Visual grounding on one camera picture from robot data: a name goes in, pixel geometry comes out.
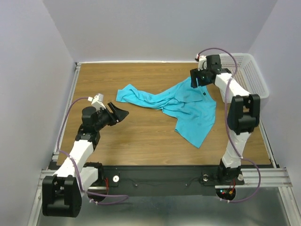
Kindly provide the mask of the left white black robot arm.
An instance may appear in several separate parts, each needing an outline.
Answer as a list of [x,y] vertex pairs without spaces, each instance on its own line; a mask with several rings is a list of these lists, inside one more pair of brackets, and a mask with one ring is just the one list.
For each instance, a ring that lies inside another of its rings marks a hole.
[[52,217],[78,216],[82,197],[94,182],[103,179],[102,164],[87,163],[100,140],[100,130],[123,121],[129,112],[109,102],[101,102],[82,110],[82,124],[70,153],[61,167],[42,182],[42,213]]

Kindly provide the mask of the white plastic basket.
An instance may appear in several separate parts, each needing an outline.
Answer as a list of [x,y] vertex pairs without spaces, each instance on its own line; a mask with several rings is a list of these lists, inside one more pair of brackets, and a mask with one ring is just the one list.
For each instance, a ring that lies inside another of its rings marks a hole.
[[269,90],[254,57],[248,53],[233,53],[237,63],[237,73],[233,79],[251,94],[261,99],[269,97]]

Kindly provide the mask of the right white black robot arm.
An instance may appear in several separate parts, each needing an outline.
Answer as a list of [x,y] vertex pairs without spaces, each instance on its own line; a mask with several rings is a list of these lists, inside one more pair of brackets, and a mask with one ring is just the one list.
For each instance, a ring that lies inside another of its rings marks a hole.
[[191,87],[214,84],[224,92],[225,124],[228,144],[217,170],[217,181],[241,177],[243,152],[251,133],[259,125],[261,99],[245,90],[233,73],[221,64],[220,55],[197,55],[198,67],[190,71]]

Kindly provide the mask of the turquoise t shirt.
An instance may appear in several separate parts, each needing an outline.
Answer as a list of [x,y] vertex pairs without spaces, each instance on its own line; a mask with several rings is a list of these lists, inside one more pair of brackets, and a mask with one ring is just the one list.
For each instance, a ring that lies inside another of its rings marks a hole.
[[174,130],[196,148],[201,147],[216,119],[216,102],[205,86],[192,88],[190,77],[159,94],[129,84],[117,91],[116,101],[161,110],[176,118]]

